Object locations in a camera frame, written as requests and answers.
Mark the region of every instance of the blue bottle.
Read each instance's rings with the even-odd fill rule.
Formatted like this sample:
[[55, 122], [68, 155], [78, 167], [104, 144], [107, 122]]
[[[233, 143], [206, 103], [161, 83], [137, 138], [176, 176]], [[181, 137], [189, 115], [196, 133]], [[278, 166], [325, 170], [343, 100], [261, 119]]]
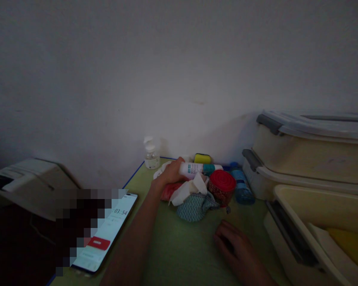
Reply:
[[256, 199], [248, 187], [247, 179], [237, 162], [231, 163], [230, 173], [235, 178], [237, 183], [235, 188], [235, 197], [237, 202], [242, 205], [253, 205]]

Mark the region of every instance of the red cloth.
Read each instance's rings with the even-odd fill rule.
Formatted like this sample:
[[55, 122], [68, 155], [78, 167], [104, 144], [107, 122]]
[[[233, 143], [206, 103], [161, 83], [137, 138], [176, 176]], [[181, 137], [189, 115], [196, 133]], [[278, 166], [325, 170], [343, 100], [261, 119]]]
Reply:
[[183, 185], [184, 182], [181, 183], [173, 183], [173, 184], [167, 184], [164, 187], [162, 196], [160, 197], [161, 201], [169, 201], [172, 194], [179, 189], [181, 185]]
[[208, 189], [216, 199], [221, 200], [222, 207], [227, 206], [231, 201], [235, 187], [235, 178], [226, 171], [216, 170], [210, 176]]

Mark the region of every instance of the yellow cloth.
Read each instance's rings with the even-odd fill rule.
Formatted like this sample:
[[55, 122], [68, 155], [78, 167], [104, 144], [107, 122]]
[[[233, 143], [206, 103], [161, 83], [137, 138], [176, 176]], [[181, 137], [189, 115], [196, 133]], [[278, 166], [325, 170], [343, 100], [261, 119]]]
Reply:
[[326, 230], [347, 256], [358, 265], [358, 234], [336, 228]]

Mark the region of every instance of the yellow sponge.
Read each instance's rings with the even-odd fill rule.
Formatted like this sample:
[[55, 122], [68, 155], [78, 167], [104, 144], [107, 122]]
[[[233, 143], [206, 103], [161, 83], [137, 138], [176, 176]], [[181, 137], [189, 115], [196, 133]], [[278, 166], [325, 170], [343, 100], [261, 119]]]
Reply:
[[358, 265], [358, 234], [336, 228], [326, 230], [347, 256]]
[[194, 163], [211, 164], [211, 157], [209, 155], [196, 153]]

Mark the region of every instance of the pixelated area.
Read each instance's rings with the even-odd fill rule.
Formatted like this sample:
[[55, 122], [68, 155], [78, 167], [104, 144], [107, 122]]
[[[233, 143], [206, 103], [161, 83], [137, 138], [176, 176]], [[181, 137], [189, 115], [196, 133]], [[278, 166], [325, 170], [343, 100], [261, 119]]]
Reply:
[[56, 190], [56, 276], [69, 267], [127, 189]]

